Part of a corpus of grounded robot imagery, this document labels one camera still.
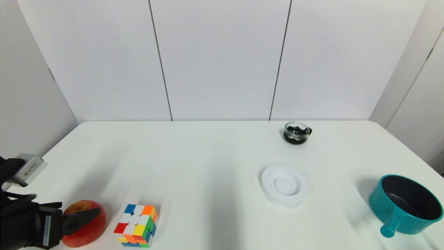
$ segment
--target apple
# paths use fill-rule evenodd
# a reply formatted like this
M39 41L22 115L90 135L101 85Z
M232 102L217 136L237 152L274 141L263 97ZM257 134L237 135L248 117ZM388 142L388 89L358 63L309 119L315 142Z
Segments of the apple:
M105 231L107 216L103 207L94 201L82 200L69 206L63 215L100 208L100 214L71 235L64 235L62 242L68 247L80 247L95 241Z

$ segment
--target white saucer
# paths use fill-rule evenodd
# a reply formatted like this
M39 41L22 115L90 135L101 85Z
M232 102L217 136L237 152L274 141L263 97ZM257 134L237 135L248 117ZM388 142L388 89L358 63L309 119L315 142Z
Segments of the white saucer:
M299 206L308 193L304 176L284 165L273 165L262 172L262 189L272 203L283 208Z

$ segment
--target teal pot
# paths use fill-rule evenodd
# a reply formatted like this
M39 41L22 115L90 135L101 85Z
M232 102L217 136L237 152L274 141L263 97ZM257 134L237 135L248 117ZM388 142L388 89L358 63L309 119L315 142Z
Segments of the teal pot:
M428 189L400 175L383 176L369 202L384 223L381 234L388 238L396 231L418 234L443 217L442 205Z

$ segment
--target white table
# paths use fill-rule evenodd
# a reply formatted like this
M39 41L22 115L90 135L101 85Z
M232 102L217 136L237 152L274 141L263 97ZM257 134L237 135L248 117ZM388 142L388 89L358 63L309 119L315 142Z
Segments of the white table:
M418 235L384 238L368 206L378 179L401 174L444 202L444 179L379 125L307 121L302 145L285 142L273 122L86 122L43 159L26 188L63 208L91 199L109 225L83 249L122 249L112 233L126 204L160 209L154 250L437 250L444 221ZM264 196L259 173L284 164L309 178L301 207L282 210ZM61 243L56 249L65 249Z

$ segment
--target colorful cube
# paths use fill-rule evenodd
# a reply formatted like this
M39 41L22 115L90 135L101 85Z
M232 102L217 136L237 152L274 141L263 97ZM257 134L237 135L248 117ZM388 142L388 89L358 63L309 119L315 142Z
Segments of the colorful cube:
M157 215L154 206L129 204L114 233L124 246L151 247L157 228Z

